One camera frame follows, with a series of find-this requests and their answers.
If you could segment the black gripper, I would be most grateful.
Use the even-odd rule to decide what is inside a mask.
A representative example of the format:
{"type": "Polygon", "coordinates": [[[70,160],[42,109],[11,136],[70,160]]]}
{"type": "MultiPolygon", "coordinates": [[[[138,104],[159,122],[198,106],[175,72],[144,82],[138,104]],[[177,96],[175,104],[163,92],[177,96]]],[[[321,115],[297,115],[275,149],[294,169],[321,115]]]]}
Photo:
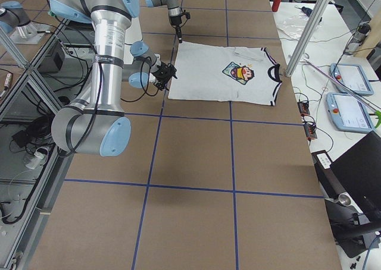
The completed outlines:
{"type": "Polygon", "coordinates": [[[166,90],[167,83],[169,80],[176,77],[176,68],[173,64],[166,64],[161,62],[160,65],[157,65],[158,70],[152,73],[155,77],[154,86],[158,90],[166,90]]]}
{"type": "Polygon", "coordinates": [[[173,28],[175,28],[176,36],[178,38],[179,43],[182,43],[182,31],[181,27],[183,27],[186,22],[191,18],[190,12],[186,10],[172,10],[169,11],[168,14],[170,24],[173,28]]]}

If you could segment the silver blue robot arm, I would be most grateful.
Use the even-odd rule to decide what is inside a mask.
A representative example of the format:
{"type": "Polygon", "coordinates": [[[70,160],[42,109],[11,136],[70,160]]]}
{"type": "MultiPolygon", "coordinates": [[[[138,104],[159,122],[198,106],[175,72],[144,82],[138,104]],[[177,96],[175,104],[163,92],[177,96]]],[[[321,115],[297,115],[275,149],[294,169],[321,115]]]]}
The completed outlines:
{"type": "Polygon", "coordinates": [[[145,2],[146,6],[150,8],[167,7],[170,25],[175,29],[179,43],[182,43],[182,27],[191,19],[191,15],[180,6],[179,0],[145,0],[145,2]]]}
{"type": "Polygon", "coordinates": [[[131,123],[120,105],[121,83],[145,89],[149,78],[164,89],[176,68],[165,64],[142,41],[126,45],[139,17],[139,0],[49,0],[62,18],[89,23],[95,31],[92,78],[86,88],[55,115],[51,134],[66,154],[117,156],[130,139],[131,123]]]}

